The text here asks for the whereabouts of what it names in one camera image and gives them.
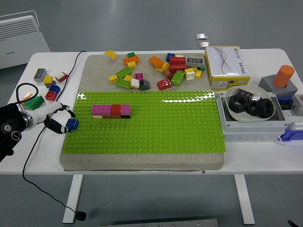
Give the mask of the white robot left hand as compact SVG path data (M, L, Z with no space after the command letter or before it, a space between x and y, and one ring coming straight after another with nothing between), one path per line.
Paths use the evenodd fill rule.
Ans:
M22 111L24 119L27 119L26 131L33 129L38 123L43 123L45 127L58 134L65 134L71 132L71 129L66 128L57 121L51 118L52 114L58 111L67 111L72 117L76 115L71 111L70 107L63 105L60 102L53 102L51 104L39 107L33 111Z

